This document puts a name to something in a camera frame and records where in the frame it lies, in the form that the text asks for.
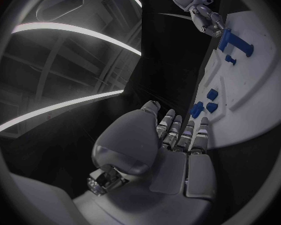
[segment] dark background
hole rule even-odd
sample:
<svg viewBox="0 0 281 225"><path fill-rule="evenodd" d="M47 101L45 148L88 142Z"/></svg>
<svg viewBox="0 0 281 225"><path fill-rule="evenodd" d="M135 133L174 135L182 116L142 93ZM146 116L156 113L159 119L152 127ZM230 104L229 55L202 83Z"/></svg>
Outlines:
<svg viewBox="0 0 281 225"><path fill-rule="evenodd" d="M171 0L141 1L142 58L124 94L66 112L16 141L0 140L11 172L60 187L74 198L87 189L86 177L95 169L91 162L94 141L115 119L139 109L148 100L157 100L162 107L159 120L170 108L188 120L206 59L219 41L198 32L188 20L157 14L187 14ZM10 2L0 0L0 17ZM281 15L281 0L268 2ZM210 8L220 11L224 18L248 9L239 0L215 0ZM208 152L216 170L218 192L206 224L221 224L254 196L271 171L280 147L281 124L248 142ZM5 209L0 204L0 220L8 212ZM265 221L281 222L281 192L255 224Z"/></svg>

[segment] white robot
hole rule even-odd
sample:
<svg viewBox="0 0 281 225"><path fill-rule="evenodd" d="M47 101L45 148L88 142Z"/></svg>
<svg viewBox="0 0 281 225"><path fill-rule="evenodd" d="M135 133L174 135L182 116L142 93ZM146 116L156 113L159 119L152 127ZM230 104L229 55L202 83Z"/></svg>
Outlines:
<svg viewBox="0 0 281 225"><path fill-rule="evenodd" d="M173 0L185 12L190 12L191 19L196 28L214 38L220 37L226 28L222 16L213 12L206 5L214 0Z"/></svg>

